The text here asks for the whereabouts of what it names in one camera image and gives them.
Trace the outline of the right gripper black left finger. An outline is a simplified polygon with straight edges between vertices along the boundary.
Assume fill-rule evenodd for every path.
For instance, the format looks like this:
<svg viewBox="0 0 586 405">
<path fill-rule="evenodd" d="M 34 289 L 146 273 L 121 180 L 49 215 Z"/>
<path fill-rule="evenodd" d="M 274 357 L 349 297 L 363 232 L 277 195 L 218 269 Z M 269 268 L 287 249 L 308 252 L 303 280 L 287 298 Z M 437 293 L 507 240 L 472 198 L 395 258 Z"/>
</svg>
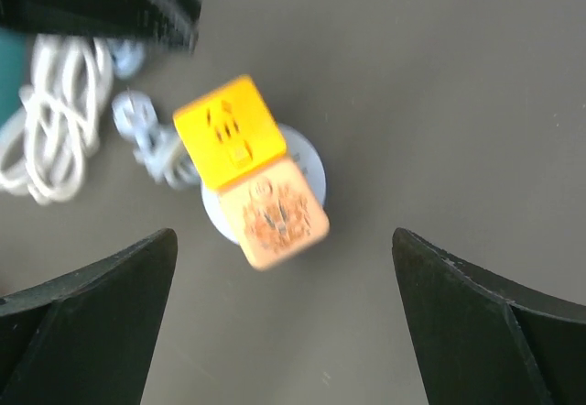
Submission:
<svg viewBox="0 0 586 405">
<path fill-rule="evenodd" d="M 178 257 L 161 229 L 1 299 L 4 404 L 138 404 Z"/>
</svg>

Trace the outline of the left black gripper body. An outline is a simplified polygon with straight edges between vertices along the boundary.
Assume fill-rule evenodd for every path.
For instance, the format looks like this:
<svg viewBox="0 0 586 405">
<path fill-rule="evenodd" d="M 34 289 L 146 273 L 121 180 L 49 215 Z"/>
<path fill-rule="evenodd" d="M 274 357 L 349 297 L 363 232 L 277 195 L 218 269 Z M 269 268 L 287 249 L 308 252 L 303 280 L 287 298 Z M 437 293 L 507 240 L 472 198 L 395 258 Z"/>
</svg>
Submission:
<svg viewBox="0 0 586 405">
<path fill-rule="evenodd" d="M 201 0 L 1 0 L 1 26 L 24 34 L 130 39 L 192 51 Z"/>
</svg>

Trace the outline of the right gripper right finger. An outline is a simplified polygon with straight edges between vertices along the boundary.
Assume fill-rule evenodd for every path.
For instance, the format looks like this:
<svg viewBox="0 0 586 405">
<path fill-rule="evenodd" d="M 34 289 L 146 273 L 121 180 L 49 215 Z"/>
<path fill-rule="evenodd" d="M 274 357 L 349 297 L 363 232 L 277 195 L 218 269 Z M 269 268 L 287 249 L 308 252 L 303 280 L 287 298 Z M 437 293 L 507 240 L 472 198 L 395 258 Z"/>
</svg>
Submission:
<svg viewBox="0 0 586 405">
<path fill-rule="evenodd" d="M 429 403 L 584 403 L 584 306 L 404 228 L 393 233 L 392 258 Z"/>
</svg>

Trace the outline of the teal triangular power strip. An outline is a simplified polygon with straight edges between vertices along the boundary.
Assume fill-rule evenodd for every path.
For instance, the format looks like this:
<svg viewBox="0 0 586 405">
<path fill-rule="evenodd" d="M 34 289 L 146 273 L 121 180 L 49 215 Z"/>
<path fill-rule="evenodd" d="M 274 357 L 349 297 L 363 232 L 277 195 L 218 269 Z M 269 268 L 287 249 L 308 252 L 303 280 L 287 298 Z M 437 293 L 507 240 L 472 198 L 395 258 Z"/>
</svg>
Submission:
<svg viewBox="0 0 586 405">
<path fill-rule="evenodd" d="M 20 106 L 19 89 L 25 78 L 27 43 L 23 35 L 1 28 L 0 123 L 3 126 Z"/>
</svg>

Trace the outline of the orange cube socket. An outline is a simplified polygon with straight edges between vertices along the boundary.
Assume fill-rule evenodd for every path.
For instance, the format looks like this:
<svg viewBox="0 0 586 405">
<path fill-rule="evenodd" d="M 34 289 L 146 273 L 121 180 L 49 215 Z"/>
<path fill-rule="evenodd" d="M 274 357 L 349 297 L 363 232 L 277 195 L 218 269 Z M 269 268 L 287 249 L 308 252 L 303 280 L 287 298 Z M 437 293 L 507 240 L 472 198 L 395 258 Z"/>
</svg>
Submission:
<svg viewBox="0 0 586 405">
<path fill-rule="evenodd" d="M 321 241 L 330 221 L 289 156 L 220 194 L 220 206 L 250 265 L 266 270 Z"/>
</svg>

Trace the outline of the yellow cube socket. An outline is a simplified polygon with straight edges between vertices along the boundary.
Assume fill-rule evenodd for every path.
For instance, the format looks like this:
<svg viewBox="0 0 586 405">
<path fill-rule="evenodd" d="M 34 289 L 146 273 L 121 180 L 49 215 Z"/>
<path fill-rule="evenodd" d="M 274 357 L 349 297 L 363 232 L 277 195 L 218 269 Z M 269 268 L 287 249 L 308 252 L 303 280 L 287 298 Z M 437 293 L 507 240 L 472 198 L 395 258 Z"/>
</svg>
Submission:
<svg viewBox="0 0 586 405">
<path fill-rule="evenodd" d="M 201 181 L 213 191 L 287 153 L 275 118 L 247 74 L 176 110 L 173 123 Z"/>
</svg>

